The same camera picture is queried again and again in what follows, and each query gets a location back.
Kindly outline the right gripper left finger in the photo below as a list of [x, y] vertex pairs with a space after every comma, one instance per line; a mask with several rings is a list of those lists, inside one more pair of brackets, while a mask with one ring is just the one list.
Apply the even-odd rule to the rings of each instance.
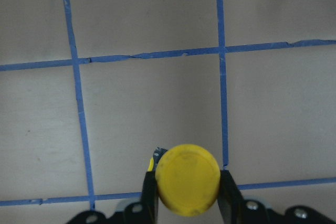
[[155, 171], [146, 172], [141, 195], [141, 203], [146, 220], [145, 223], [158, 222], [159, 195], [157, 186]]

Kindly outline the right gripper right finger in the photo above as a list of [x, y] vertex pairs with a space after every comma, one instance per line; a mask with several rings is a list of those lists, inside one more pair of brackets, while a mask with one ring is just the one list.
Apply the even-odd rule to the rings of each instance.
[[221, 171], [217, 204], [224, 223], [244, 223], [245, 200], [228, 170]]

